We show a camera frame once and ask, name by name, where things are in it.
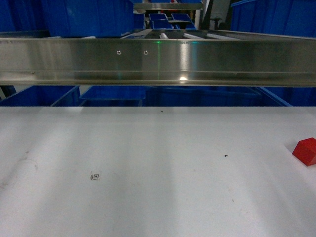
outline white panel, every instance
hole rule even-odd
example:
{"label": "white panel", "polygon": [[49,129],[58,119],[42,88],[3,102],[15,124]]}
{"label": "white panel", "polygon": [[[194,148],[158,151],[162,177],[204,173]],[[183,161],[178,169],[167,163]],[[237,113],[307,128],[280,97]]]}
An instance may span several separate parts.
{"label": "white panel", "polygon": [[316,108],[0,108],[0,236],[314,237],[309,137]]}

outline blue storage bin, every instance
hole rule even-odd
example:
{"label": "blue storage bin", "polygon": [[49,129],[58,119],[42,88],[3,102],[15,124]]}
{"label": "blue storage bin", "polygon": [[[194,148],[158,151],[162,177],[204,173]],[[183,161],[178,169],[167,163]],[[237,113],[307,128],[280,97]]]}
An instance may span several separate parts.
{"label": "blue storage bin", "polygon": [[66,93],[75,86],[31,86],[2,101],[0,106],[51,106],[59,99],[69,100]]}
{"label": "blue storage bin", "polygon": [[80,100],[80,89],[79,86],[75,86],[60,97],[55,103],[51,106],[53,107],[69,107],[69,106],[78,106],[81,103]]}
{"label": "blue storage bin", "polygon": [[168,17],[166,14],[149,14],[149,20],[150,21],[158,21],[158,20],[168,20]]}
{"label": "blue storage bin", "polygon": [[134,14],[134,29],[145,29],[145,14]]}
{"label": "blue storage bin", "polygon": [[258,91],[261,95],[261,102],[259,106],[269,106],[269,107],[291,107],[292,105],[287,103],[281,97],[275,95],[271,91],[267,90],[264,87],[255,87],[255,91]]}
{"label": "blue storage bin", "polygon": [[195,25],[193,24],[193,22],[192,22],[192,20],[191,20],[191,18],[189,17],[188,14],[175,14],[175,13],[172,13],[171,16],[172,16],[172,19],[173,19],[173,20],[191,21],[191,24],[188,24],[188,25],[186,26],[186,29],[187,29],[187,30],[196,30],[196,27],[195,27]]}
{"label": "blue storage bin", "polygon": [[0,32],[45,29],[40,0],[0,0]]}
{"label": "blue storage bin", "polygon": [[171,2],[171,0],[151,0],[152,3],[156,3],[156,2]]}
{"label": "blue storage bin", "polygon": [[201,3],[201,0],[178,0],[181,3]]}
{"label": "blue storage bin", "polygon": [[92,86],[80,98],[82,100],[114,99],[114,100],[140,100],[145,99],[145,86]]}
{"label": "blue storage bin", "polygon": [[259,106],[261,94],[247,87],[149,87],[147,106]]}
{"label": "blue storage bin", "polygon": [[266,89],[293,106],[316,106],[316,88],[267,87]]}
{"label": "blue storage bin", "polygon": [[232,31],[316,37],[315,0],[243,0],[232,7]]}
{"label": "blue storage bin", "polygon": [[153,30],[173,29],[173,26],[168,21],[152,21],[151,27]]}
{"label": "blue storage bin", "polygon": [[42,0],[52,36],[120,37],[134,29],[129,0]]}
{"label": "blue storage bin", "polygon": [[139,107],[142,100],[84,100],[80,106],[83,107]]}

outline stainless steel beam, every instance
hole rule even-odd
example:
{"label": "stainless steel beam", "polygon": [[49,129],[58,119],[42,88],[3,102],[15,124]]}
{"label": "stainless steel beam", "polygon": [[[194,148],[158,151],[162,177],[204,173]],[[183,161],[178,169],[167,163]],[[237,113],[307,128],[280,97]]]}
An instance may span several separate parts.
{"label": "stainless steel beam", "polygon": [[135,3],[135,10],[200,10],[202,3]]}
{"label": "stainless steel beam", "polygon": [[316,86],[316,40],[0,39],[0,85]]}

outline small sticker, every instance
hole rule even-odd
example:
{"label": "small sticker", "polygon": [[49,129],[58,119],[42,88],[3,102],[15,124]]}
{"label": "small sticker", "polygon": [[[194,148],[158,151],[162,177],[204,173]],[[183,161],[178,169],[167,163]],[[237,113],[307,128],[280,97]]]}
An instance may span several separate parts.
{"label": "small sticker", "polygon": [[90,179],[91,180],[100,180],[101,172],[91,172]]}

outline metal rail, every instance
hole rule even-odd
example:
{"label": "metal rail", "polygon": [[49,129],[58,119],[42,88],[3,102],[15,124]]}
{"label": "metal rail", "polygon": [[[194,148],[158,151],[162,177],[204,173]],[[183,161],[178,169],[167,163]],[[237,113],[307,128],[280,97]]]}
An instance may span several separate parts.
{"label": "metal rail", "polygon": [[[145,39],[0,39],[0,85],[316,86],[316,40],[152,31]],[[207,34],[243,40],[207,39]],[[165,34],[169,39],[160,39]]]}

